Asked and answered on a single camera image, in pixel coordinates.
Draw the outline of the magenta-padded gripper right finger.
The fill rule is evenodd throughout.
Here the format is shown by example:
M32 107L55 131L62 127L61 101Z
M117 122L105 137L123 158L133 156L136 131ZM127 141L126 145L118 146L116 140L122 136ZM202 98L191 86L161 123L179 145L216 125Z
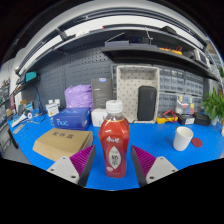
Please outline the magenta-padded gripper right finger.
M155 157L134 145L131 146L131 157L140 187L178 171L165 157Z

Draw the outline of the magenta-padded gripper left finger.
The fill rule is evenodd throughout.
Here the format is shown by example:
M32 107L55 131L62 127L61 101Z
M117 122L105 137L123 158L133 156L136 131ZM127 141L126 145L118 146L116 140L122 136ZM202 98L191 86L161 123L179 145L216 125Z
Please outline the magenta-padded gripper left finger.
M95 146L91 145L70 157L62 156L47 171L85 187L95 155Z

